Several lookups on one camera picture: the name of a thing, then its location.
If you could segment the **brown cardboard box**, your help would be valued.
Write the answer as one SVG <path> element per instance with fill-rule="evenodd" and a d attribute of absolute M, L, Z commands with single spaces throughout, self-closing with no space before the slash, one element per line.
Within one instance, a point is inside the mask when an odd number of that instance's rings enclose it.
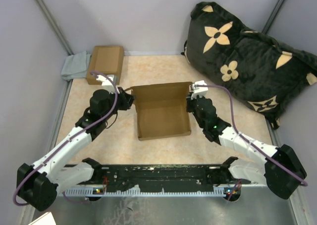
<path fill-rule="evenodd" d="M 191 82 L 131 86 L 135 96 L 137 136 L 140 141 L 188 136 L 191 124 L 186 98 Z"/>

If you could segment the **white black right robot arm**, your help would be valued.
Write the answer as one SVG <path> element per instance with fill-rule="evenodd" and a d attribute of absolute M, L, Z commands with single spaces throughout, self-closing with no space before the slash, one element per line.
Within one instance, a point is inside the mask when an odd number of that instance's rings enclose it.
<path fill-rule="evenodd" d="M 307 173 L 295 151 L 288 145 L 276 147 L 238 132 L 216 114 L 211 99 L 187 96 L 187 112 L 192 113 L 205 137 L 221 146 L 231 148 L 249 159 L 235 159 L 221 170 L 221 179 L 233 183 L 244 179 L 265 184 L 276 196 L 289 199 Z"/>

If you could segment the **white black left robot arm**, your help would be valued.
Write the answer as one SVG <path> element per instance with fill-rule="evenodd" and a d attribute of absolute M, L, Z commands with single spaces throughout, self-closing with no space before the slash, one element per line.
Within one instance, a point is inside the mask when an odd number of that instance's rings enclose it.
<path fill-rule="evenodd" d="M 17 201 L 17 198 L 21 198 L 26 205 L 41 212 L 67 189 L 86 181 L 99 183 L 103 177 L 102 166 L 95 160 L 87 158 L 70 168 L 65 168 L 65 165 L 107 128 L 107 121 L 113 115 L 129 110 L 135 98 L 121 87 L 112 93 L 104 89 L 96 90 L 90 98 L 89 107 L 68 135 L 33 164 L 23 164 L 18 168 L 12 199 L 14 204 L 22 206 Z"/>

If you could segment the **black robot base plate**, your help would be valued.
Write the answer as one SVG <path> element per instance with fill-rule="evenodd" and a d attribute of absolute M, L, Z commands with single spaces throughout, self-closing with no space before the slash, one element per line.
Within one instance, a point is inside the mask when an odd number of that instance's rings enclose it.
<path fill-rule="evenodd" d="M 98 165 L 88 181 L 80 185 L 100 184 L 109 192 L 126 191 L 139 185 L 141 191 L 194 192 L 213 191 L 214 186 L 237 181 L 229 166 L 238 160 L 229 157 L 222 164 L 171 164 L 171 165 Z"/>

